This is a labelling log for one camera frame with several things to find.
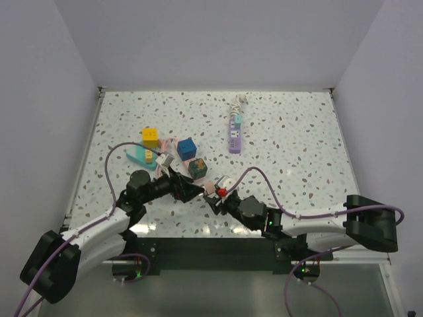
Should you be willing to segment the dark green cube socket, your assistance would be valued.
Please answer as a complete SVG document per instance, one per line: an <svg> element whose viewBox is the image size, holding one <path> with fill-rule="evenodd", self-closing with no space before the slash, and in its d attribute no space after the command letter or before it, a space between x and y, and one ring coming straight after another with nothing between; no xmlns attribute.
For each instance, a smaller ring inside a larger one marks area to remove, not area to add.
<svg viewBox="0 0 423 317"><path fill-rule="evenodd" d="M208 167L202 158L195 158L188 164L188 173L193 180L204 178L207 174Z"/></svg>

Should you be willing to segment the small pink plug adapter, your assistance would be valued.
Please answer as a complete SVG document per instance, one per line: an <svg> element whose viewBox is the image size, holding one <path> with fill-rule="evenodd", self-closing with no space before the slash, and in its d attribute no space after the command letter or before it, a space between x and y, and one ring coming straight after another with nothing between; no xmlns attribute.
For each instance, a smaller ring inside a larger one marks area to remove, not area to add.
<svg viewBox="0 0 423 317"><path fill-rule="evenodd" d="M212 181L207 181L203 184L204 195L212 195L216 191L215 184Z"/></svg>

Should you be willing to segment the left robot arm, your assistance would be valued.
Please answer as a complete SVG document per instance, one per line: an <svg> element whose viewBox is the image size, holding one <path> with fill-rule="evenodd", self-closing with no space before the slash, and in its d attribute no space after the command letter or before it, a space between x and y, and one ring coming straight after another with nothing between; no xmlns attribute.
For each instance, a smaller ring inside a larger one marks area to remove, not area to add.
<svg viewBox="0 0 423 317"><path fill-rule="evenodd" d="M146 214L146 203L165 195L186 203L204 192L204 187L174 170L158 179L137 170L107 212L81 227L44 233L25 263L20 280L48 302L57 303L84 272L110 258L130 259L135 255L137 243L130 228Z"/></svg>

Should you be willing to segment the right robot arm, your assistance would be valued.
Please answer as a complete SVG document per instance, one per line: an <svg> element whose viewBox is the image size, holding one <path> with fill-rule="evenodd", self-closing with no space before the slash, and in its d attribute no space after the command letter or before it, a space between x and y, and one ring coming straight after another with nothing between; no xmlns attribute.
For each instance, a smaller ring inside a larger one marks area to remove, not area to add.
<svg viewBox="0 0 423 317"><path fill-rule="evenodd" d="M204 199L216 215L229 214L264 238L294 239L295 253L304 260L355 245L383 253L398 250L395 208L360 195L348 195L345 203L327 209L292 212L269 207L253 195L241 199L236 191Z"/></svg>

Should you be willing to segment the blue cube socket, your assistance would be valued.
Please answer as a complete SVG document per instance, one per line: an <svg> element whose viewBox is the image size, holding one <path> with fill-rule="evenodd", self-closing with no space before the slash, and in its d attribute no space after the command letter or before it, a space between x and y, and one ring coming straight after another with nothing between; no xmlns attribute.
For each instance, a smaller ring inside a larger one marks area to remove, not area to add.
<svg viewBox="0 0 423 317"><path fill-rule="evenodd" d="M181 140L177 144L177 153L182 161L193 159L196 156L196 145L191 138Z"/></svg>

